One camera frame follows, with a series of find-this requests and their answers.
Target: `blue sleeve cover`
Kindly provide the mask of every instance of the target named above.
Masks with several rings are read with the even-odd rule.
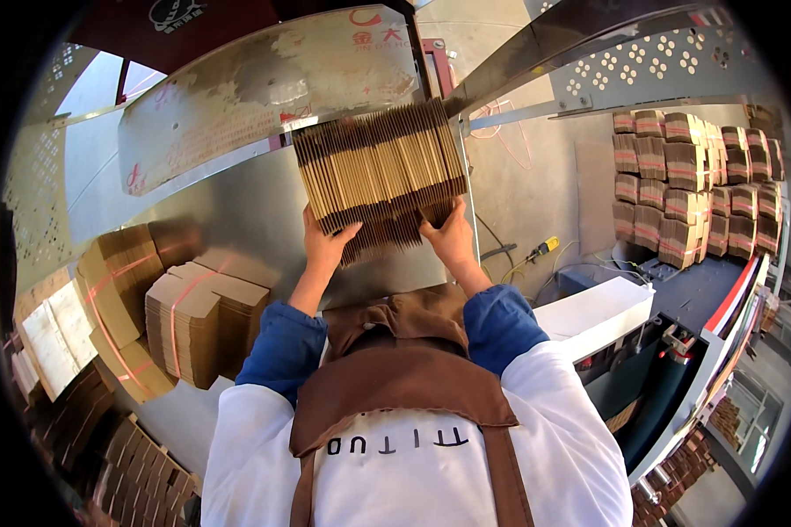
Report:
[[[498,284],[469,299],[463,323],[472,362],[499,377],[518,355],[551,340],[525,297],[511,285]]]
[[[261,333],[234,380],[235,385],[261,385],[283,395],[296,407],[298,387],[319,366],[328,324],[285,303],[266,306]]]

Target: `black letter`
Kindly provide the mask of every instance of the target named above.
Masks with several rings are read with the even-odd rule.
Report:
[[[337,450],[335,450],[334,452],[331,452],[331,444],[334,443],[335,441],[337,441]],[[335,455],[335,454],[339,454],[339,453],[340,453],[340,438],[339,437],[334,437],[333,439],[331,439],[328,442],[328,455]]]
[[[460,439],[460,433],[457,432],[457,427],[454,427],[454,442],[453,443],[445,443],[443,441],[443,431],[437,430],[437,435],[439,436],[439,443],[434,443],[438,447],[458,447],[462,444],[466,444],[469,442],[468,439]]]
[[[394,454],[395,450],[390,450],[390,436],[384,436],[384,449],[379,450],[379,454]]]
[[[354,454],[354,442],[360,439],[360,453],[366,454],[366,439],[360,436],[352,437],[352,448],[349,448],[349,454]]]

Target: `white shirt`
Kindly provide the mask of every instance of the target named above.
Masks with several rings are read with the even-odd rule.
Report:
[[[510,436],[534,523],[630,525],[621,450],[559,343],[518,356],[501,385],[521,423]],[[293,406],[259,385],[229,388],[219,406],[202,524],[286,527],[300,471],[289,450]],[[497,524],[483,436],[462,417],[363,414],[315,460],[316,527]]]

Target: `hand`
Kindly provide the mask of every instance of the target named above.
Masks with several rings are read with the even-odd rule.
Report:
[[[319,228],[314,219],[310,204],[302,212],[305,220],[305,253],[308,255],[308,266],[305,272],[313,272],[317,276],[327,276],[330,280],[334,270],[340,265],[343,248],[350,239],[357,235],[363,224],[352,224],[337,235],[328,236]]]
[[[322,294],[326,291],[334,270],[340,265],[343,248],[355,237],[363,224],[352,224],[338,235],[326,236],[314,219],[310,204],[302,212],[302,219],[305,221],[308,265],[287,304],[312,317],[316,314],[319,301],[322,300]]]
[[[465,202],[458,195],[454,198],[454,209],[442,228],[433,228],[426,220],[419,226],[419,233],[431,242],[433,252],[451,271],[466,296],[471,298],[480,291],[491,288],[493,283],[483,274],[475,260],[472,252],[472,227],[465,221],[464,213]]]

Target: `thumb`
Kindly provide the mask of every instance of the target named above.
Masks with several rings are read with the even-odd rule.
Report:
[[[351,224],[348,227],[344,228],[341,233],[339,233],[335,238],[341,244],[347,244],[350,239],[354,238],[358,235],[360,227],[363,226],[363,223],[357,222],[356,224]]]
[[[427,219],[422,220],[422,224],[419,225],[419,233],[427,238],[428,241],[430,241],[438,232],[438,229],[433,228],[433,225],[431,225]]]

